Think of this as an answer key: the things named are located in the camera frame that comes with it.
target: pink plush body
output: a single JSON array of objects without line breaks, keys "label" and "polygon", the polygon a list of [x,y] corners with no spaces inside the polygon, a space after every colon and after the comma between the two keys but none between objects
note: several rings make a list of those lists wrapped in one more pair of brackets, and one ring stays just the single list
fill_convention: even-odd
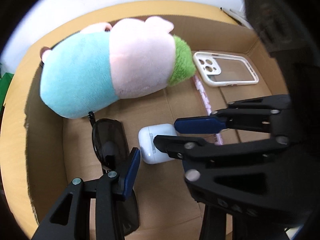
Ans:
[{"label": "pink plush body", "polygon": [[173,24],[160,17],[123,19],[110,31],[112,83],[119,98],[137,98],[168,85],[175,64]]}]

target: plush toy ear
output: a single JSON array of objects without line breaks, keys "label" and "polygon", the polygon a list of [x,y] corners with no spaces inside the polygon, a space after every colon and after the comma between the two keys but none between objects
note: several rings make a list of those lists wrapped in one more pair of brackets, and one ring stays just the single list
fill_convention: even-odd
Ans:
[{"label": "plush toy ear", "polygon": [[51,51],[52,50],[49,47],[43,47],[40,50],[40,58],[43,63],[45,63],[45,61],[47,60],[47,57],[50,55]]},{"label": "plush toy ear", "polygon": [[110,23],[95,23],[91,24],[80,31],[80,33],[97,33],[97,32],[104,32],[110,31],[112,26]]},{"label": "plush toy ear", "polygon": [[165,19],[162,19],[159,16],[152,16],[146,19],[146,24],[155,27],[159,30],[165,31],[166,33],[169,33],[170,31],[173,30],[174,25],[172,22],[169,22]]}]

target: pink patterned stick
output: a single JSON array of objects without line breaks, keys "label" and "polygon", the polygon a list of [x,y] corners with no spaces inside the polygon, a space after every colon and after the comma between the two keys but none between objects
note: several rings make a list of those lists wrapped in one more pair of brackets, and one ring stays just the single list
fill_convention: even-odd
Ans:
[{"label": "pink patterned stick", "polygon": [[[202,82],[201,80],[198,78],[197,75],[194,75],[193,76],[193,81],[196,85],[196,88],[197,90],[199,91],[200,93],[200,96],[201,96],[201,99],[202,99],[202,102],[204,104],[204,107],[207,111],[207,114],[210,115],[212,113],[211,111],[211,105],[210,105],[210,102],[209,102],[209,98],[207,96],[207,93],[205,92],[204,90],[204,87],[202,85]],[[220,133],[217,133],[215,134],[215,137],[214,137],[214,144],[215,145],[223,145],[223,140],[222,140],[222,136]]]}]

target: green object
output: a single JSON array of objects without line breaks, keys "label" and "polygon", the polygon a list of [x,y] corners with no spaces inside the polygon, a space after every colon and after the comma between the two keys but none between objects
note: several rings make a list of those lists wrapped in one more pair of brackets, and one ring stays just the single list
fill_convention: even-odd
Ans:
[{"label": "green object", "polygon": [[13,74],[5,73],[0,79],[0,106],[3,106],[5,95],[7,94],[7,91],[9,89],[9,85],[11,83]]},{"label": "green object", "polygon": [[192,77],[196,72],[191,49],[188,44],[176,35],[173,38],[176,43],[176,61],[173,74],[169,79],[170,86]]}]

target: dark lens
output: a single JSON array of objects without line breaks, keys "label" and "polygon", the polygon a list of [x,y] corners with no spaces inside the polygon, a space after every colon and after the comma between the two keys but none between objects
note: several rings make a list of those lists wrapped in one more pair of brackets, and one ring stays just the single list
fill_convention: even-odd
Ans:
[{"label": "dark lens", "polygon": [[98,120],[92,128],[92,142],[101,164],[111,170],[128,158],[124,129],[117,120]]}]

